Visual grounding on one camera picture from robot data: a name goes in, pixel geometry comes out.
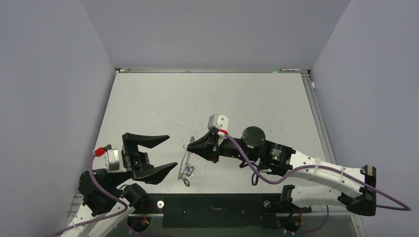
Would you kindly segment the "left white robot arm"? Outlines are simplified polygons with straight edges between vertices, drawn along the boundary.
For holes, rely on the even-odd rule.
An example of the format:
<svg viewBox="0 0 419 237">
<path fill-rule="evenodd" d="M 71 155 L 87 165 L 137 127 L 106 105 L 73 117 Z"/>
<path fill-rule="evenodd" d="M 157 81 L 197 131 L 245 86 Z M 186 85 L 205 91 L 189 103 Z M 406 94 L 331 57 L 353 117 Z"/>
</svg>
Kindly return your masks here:
<svg viewBox="0 0 419 237">
<path fill-rule="evenodd" d="M 94 169 L 91 162 L 82 173 L 78 187 L 82 202 L 70 224 L 58 236 L 104 237 L 134 212 L 143 215 L 143 222 L 148 222 L 149 214 L 163 213 L 165 198 L 147 193 L 140 183 L 160 184 L 177 163 L 154 166 L 139 147 L 151 149 L 168 139 L 168 135 L 125 133 L 121 150 L 110 144 L 96 148 L 93 158 L 103 158 L 105 167 Z"/>
</svg>

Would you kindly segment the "grey key tag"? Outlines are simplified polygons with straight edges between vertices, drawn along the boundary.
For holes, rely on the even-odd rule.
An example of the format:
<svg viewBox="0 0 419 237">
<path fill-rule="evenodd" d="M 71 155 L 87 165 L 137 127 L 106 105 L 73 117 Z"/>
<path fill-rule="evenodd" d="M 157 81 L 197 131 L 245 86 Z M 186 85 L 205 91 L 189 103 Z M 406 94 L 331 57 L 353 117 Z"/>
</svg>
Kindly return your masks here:
<svg viewBox="0 0 419 237">
<path fill-rule="evenodd" d="M 190 182 L 189 182 L 189 180 L 188 180 L 188 179 L 184 178 L 184 179 L 183 179 L 183 183 L 184 183 L 184 185 L 185 185 L 186 187 L 190 187 Z"/>
</svg>

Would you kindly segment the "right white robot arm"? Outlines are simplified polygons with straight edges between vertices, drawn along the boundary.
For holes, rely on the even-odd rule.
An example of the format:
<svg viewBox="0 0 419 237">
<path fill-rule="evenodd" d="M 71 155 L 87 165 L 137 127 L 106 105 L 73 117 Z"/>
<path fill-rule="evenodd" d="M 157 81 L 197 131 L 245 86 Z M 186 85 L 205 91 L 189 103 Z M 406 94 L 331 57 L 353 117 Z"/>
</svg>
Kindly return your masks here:
<svg viewBox="0 0 419 237">
<path fill-rule="evenodd" d="M 277 185 L 289 177 L 316 183 L 312 187 L 284 185 L 279 205 L 285 211 L 332 205 L 345 207 L 362 216 L 376 214 L 375 167 L 348 168 L 305 155 L 268 141 L 259 127 L 246 128 L 241 138 L 231 137 L 223 129 L 210 129 L 202 138 L 190 143 L 186 150 L 213 163 L 220 157 L 241 160 L 241 168 L 247 166 L 253 171 L 254 186 L 259 180 Z"/>
</svg>

